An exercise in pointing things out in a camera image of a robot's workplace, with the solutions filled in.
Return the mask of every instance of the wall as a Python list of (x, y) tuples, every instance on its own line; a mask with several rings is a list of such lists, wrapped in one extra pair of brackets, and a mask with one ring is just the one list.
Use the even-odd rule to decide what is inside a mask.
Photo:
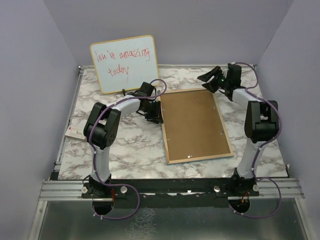
[(44, 0), (78, 65), (92, 43), (151, 34), (159, 64), (257, 64), (293, 0)]
[(42, 0), (0, 3), (0, 236), (27, 239), (53, 169), (77, 64)]
[(283, 118), (283, 158), (300, 179), (315, 227), (320, 226), (319, 11), (319, 0), (295, 0), (258, 65), (262, 93), (278, 101)]

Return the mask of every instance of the white marble surface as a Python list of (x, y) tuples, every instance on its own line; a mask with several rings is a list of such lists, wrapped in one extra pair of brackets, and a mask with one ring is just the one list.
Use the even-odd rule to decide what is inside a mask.
[[(197, 76), (210, 68), (161, 68), (160, 78), (168, 90), (201, 87)], [(255, 76), (249, 68), (242, 69), (242, 85), (253, 86)], [(261, 94), (259, 87), (252, 90)], [(244, 123), (246, 111), (223, 94), (215, 93), (230, 137), (234, 157), (167, 165), (163, 133), (160, 124), (147, 122), (143, 116), (132, 113), (121, 119), (115, 142), (110, 148), (110, 170), (115, 179), (144, 178), (220, 178), (230, 177), (239, 164), (246, 145)], [(71, 126), (83, 129), (93, 105), (116, 101), (122, 94), (102, 94), (94, 69), (83, 73)], [(90, 174), (91, 151), (86, 142), (67, 138), (62, 155), (59, 180), (83, 179)], [(258, 177), (287, 176), (284, 162), (276, 142), (268, 145), (257, 169)]]

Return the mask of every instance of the brown board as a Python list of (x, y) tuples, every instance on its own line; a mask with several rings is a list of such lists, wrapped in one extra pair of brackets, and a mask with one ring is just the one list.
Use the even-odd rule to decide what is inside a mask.
[(168, 91), (160, 97), (168, 164), (230, 157), (230, 139), (214, 95), (206, 89)]

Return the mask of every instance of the purple cable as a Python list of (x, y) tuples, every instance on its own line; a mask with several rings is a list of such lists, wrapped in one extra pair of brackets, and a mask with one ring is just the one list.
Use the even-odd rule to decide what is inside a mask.
[(96, 149), (95, 145), (92, 144), (92, 136), (93, 136), (94, 130), (95, 130), (95, 128), (97, 127), (100, 119), (102, 118), (102, 116), (103, 116), (110, 108), (112, 108), (112, 107), (114, 107), (114, 106), (116, 106), (116, 105), (118, 105), (118, 104), (120, 104), (120, 103), (123, 103), (123, 102), (125, 102), (125, 101), (128, 101), (128, 100), (130, 100), (130, 99), (153, 99), (153, 98), (157, 98), (157, 97), (160, 97), (161, 95), (163, 95), (163, 94), (166, 92), (166, 90), (167, 90), (167, 84), (166, 84), (166, 82), (163, 81), (162, 79), (154, 79), (154, 80), (152, 80), (152, 81), (150, 82), (150, 84), (152, 84), (152, 83), (155, 82), (155, 81), (161, 81), (161, 82), (163, 82), (163, 84), (164, 84), (164, 90), (163, 90), (163, 92), (161, 92), (160, 94), (158, 94), (158, 95), (156, 95), (156, 96), (133, 96), (133, 97), (128, 97), (128, 98), (121, 99), (121, 100), (119, 100), (118, 102), (116, 102), (116, 103), (114, 103), (114, 104), (111, 104), (111, 105), (109, 105), (108, 107), (106, 107), (105, 110), (103, 110), (103, 111), (101, 112), (101, 114), (99, 115), (99, 117), (97, 118), (97, 120), (95, 121), (95, 123), (94, 123), (94, 125), (93, 125), (93, 127), (92, 127), (92, 130), (91, 130), (90, 135), (89, 135), (89, 144), (90, 144), (90, 145), (92, 146), (92, 148), (93, 148), (93, 160), (92, 160), (92, 161), (93, 161), (93, 164), (92, 164), (92, 165), (93, 165), (93, 171), (95, 172), (96, 178), (99, 180), (99, 182), (100, 182), (102, 185), (107, 186), (107, 187), (122, 187), (122, 186), (129, 187), (129, 188), (131, 188), (131, 189), (133, 189), (133, 190), (135, 191), (136, 196), (137, 196), (137, 199), (138, 199), (138, 202), (137, 202), (137, 204), (136, 204), (136, 208), (134, 209), (134, 211), (133, 211), (132, 213), (130, 213), (130, 214), (127, 215), (127, 216), (111, 217), (111, 216), (99, 215), (99, 214), (96, 213), (95, 208), (94, 208), (94, 206), (92, 205), (92, 210), (93, 210), (93, 212), (94, 212), (94, 215), (93, 215), (93, 216), (98, 216), (98, 217), (100, 217), (101, 219), (103, 218), (103, 219), (111, 219), (111, 220), (122, 220), (122, 219), (130, 218), (130, 217), (133, 216), (133, 215), (138, 211), (138, 209), (139, 209), (139, 206), (140, 206), (140, 196), (139, 196), (138, 190), (137, 190), (134, 186), (129, 185), (129, 184), (107, 184), (107, 183), (103, 182), (102, 179), (100, 178), (100, 176), (99, 176), (99, 174), (98, 174), (98, 171), (97, 171), (97, 165), (96, 165), (97, 149)]
[(252, 174), (253, 174), (253, 176), (254, 176), (254, 178), (256, 179), (257, 182), (260, 182), (260, 181), (262, 181), (263, 179), (268, 179), (269, 181), (271, 181), (271, 182), (276, 186), (276, 188), (277, 188), (277, 190), (278, 190), (278, 192), (279, 192), (279, 203), (278, 203), (278, 206), (276, 207), (276, 209), (275, 209), (272, 213), (270, 213), (269, 215), (265, 215), (265, 216), (251, 216), (251, 215), (243, 214), (243, 213), (240, 213), (240, 212), (236, 211), (230, 204), (229, 204), (229, 206), (230, 206), (230, 208), (233, 210), (233, 212), (234, 212), (235, 214), (238, 214), (238, 215), (240, 215), (240, 216), (243, 216), (243, 217), (246, 217), (246, 218), (250, 218), (250, 219), (266, 219), (266, 218), (269, 218), (269, 217), (275, 215), (275, 214), (279, 211), (279, 209), (280, 209), (280, 207), (281, 207), (281, 204), (282, 204), (281, 190), (280, 190), (280, 187), (278, 186), (278, 184), (277, 184), (274, 180), (272, 180), (270, 177), (264, 176), (264, 177), (259, 177), (259, 178), (257, 178), (256, 173), (255, 173), (255, 165), (256, 165), (256, 162), (257, 162), (257, 159), (258, 159), (258, 155), (259, 155), (259, 153), (260, 153), (260, 151), (261, 151), (260, 149), (261, 149), (263, 146), (265, 146), (265, 145), (271, 143), (272, 141), (276, 140), (277, 137), (280, 135), (280, 133), (281, 133), (281, 131), (282, 131), (282, 126), (283, 126), (283, 125), (282, 125), (282, 118), (281, 118), (281, 116), (280, 116), (279, 111), (276, 109), (276, 107), (273, 106), (268, 100), (264, 99), (263, 97), (259, 97), (259, 96), (255, 95), (255, 94), (253, 94), (252, 92), (249, 92), (249, 89), (253, 89), (253, 88), (255, 88), (256, 86), (258, 86), (258, 84), (259, 84), (259, 79), (258, 79), (258, 75), (257, 75), (257, 72), (256, 72), (255, 68), (254, 68), (253, 66), (245, 63), (245, 62), (236, 62), (235, 64), (243, 64), (243, 65), (246, 65), (246, 66), (248, 66), (249, 68), (251, 68), (251, 69), (253, 70), (253, 72), (254, 72), (254, 74), (255, 74), (255, 77), (256, 77), (256, 83), (255, 83), (254, 86), (247, 87), (247, 88), (245, 89), (245, 91), (246, 91), (250, 96), (252, 96), (252, 97), (254, 97), (254, 98), (256, 98), (256, 99), (258, 99), (258, 100), (260, 100), (260, 101), (263, 101), (263, 102), (265, 102), (266, 104), (268, 104), (268, 105), (275, 111), (275, 113), (277, 114), (277, 116), (278, 116), (278, 118), (279, 118), (279, 131), (277, 132), (277, 134), (276, 134), (272, 139), (270, 139), (270, 140), (262, 143), (262, 144), (259, 146), (259, 149), (258, 149), (258, 151), (256, 151), (256, 153), (255, 153), (255, 155), (254, 155), (254, 158), (253, 158), (253, 161), (252, 161), (252, 165), (251, 165)]

